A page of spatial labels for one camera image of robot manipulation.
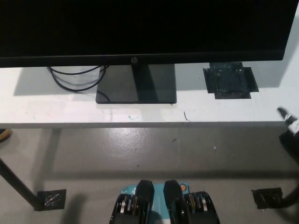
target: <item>black tape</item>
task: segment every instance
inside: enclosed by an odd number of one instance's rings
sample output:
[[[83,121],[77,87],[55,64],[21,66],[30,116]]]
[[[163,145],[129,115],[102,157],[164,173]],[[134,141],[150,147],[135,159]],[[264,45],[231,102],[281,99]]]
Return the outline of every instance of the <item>black tape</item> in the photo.
[[[66,189],[38,191],[37,197],[45,206],[44,210],[64,209],[66,199]]]
[[[258,92],[251,68],[241,62],[210,63],[204,75],[207,91],[216,99],[250,99],[251,92]]]
[[[281,188],[252,190],[257,209],[279,209],[283,207]]]

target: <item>black desk leg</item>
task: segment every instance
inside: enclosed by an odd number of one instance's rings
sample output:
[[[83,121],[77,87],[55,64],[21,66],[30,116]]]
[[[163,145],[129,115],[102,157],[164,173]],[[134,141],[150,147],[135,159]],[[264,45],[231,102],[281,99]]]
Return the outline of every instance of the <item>black desk leg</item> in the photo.
[[[12,186],[35,211],[64,209],[66,190],[38,191],[37,195],[12,172],[0,159],[0,175]]]

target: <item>gray floor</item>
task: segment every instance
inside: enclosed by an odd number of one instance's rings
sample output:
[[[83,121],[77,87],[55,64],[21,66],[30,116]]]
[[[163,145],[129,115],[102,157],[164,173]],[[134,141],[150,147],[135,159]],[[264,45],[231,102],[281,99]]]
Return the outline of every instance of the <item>gray floor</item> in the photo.
[[[299,206],[257,210],[251,190],[299,184],[283,128],[18,129],[0,157],[34,191],[67,189],[64,210],[34,212],[0,178],[2,224],[107,224],[128,184],[189,182],[207,191],[222,224],[297,224]]]

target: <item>black monitor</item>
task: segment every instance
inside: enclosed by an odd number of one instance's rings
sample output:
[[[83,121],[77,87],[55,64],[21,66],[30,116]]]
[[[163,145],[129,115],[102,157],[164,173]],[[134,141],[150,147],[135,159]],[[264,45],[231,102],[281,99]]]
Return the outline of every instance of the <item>black monitor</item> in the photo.
[[[0,67],[282,60],[298,1],[1,1]]]

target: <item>black cable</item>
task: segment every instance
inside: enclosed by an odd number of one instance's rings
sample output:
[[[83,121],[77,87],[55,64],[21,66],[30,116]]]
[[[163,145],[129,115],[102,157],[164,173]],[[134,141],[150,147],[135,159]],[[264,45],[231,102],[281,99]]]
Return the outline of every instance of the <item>black cable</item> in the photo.
[[[82,91],[89,90],[89,89],[95,87],[97,84],[99,84],[100,81],[102,81],[102,79],[104,78],[104,75],[105,75],[105,73],[106,73],[106,68],[108,68],[109,66],[104,65],[104,66],[103,66],[103,69],[100,69],[100,71],[99,71],[99,76],[100,76],[100,73],[101,73],[101,72],[102,72],[102,76],[101,76],[101,77],[100,77],[94,84],[92,84],[91,86],[88,86],[88,87],[86,87],[86,88],[83,88],[83,89],[71,89],[71,88],[68,88],[68,87],[62,85],[62,84],[57,80],[56,75],[54,74],[54,72],[57,72],[57,73],[62,74],[62,75],[72,75],[72,76],[74,76],[74,75],[81,75],[81,74],[88,73],[88,72],[93,71],[93,70],[96,70],[96,69],[98,69],[98,68],[100,68],[100,67],[101,67],[101,66],[97,66],[97,67],[95,67],[95,68],[93,68],[93,69],[90,69],[90,70],[87,70],[87,71],[83,71],[83,72],[78,72],[78,73],[65,73],[65,72],[60,72],[60,71],[57,71],[57,70],[55,70],[55,69],[52,69],[51,67],[48,67],[48,70],[49,70],[49,72],[51,73],[51,75],[52,75],[54,81],[56,82],[56,84],[57,84],[60,88],[62,88],[62,89],[64,89],[64,90],[67,90],[67,91],[70,91],[70,92],[82,92]]]
[[[53,69],[52,67],[49,67],[52,71],[58,73],[58,74],[62,74],[62,75],[67,75],[67,76],[74,76],[74,75],[82,75],[82,74],[85,74],[85,73],[88,73],[90,71],[93,71],[93,70],[96,70],[98,69],[99,67],[101,66],[97,66],[97,67],[94,67],[93,69],[90,69],[90,70],[87,70],[87,71],[82,71],[82,72],[77,72],[77,73],[67,73],[67,72],[61,72],[61,71],[57,71],[55,69]]]

